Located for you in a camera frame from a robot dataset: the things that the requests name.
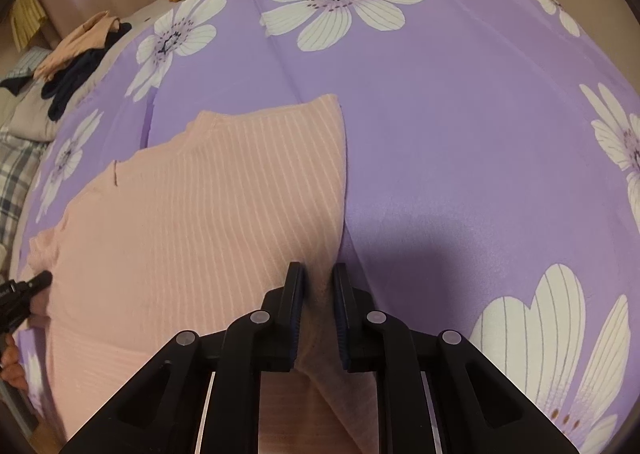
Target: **person's arm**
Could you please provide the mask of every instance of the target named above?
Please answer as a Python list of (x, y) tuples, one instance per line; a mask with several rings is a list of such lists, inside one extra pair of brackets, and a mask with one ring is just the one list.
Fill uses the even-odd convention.
[(6, 335), (7, 349), (4, 350), (2, 357), (0, 358), (0, 364), (2, 371), (0, 371), (0, 378), (8, 382), (17, 389), (28, 390), (27, 379), (24, 375), (24, 369), (18, 363), (20, 353), (18, 347), (15, 345), (14, 338), (10, 335)]

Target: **yellow curtain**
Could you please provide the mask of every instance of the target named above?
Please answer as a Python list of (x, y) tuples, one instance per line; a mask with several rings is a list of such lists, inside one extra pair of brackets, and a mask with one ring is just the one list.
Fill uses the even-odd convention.
[(39, 0), (15, 0), (10, 19), (15, 47), (22, 51), (47, 21), (47, 14)]

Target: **peach clothing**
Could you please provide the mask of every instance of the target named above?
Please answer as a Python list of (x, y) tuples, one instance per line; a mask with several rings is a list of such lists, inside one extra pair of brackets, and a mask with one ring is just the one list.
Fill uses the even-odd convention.
[(342, 371), (332, 317), (345, 176), (340, 107), (326, 95), (202, 112), (89, 183), (28, 257), (53, 273), (47, 375), (66, 435), (178, 331), (227, 328), (299, 260), (310, 283), (296, 371), (263, 376), (260, 452), (377, 453), (375, 383)]
[(118, 31), (119, 28), (120, 21), (117, 17), (109, 15), (109, 12), (95, 14), (56, 46), (56, 49), (36, 68), (33, 77), (42, 78), (45, 82), (50, 81), (56, 71), (66, 68), (74, 57), (89, 49), (104, 48), (107, 34), (110, 31)]

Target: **floral bedsheet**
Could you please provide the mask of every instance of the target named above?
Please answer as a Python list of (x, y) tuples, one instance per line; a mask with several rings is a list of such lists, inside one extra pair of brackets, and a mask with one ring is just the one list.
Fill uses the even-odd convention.
[(639, 394), (640, 99), (556, 0), (187, 0), (66, 119), (22, 244), (201, 110), (338, 95), (341, 259), (468, 336), (580, 449)]

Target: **pile of clothes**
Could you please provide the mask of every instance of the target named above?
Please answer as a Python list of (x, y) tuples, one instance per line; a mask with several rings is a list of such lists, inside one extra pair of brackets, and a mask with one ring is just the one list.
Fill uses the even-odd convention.
[(65, 112), (74, 92), (86, 82), (107, 54), (129, 30), (109, 12), (100, 12), (67, 35), (35, 69), (33, 78), (45, 82), (42, 98), (52, 98), (47, 112), (56, 122)]

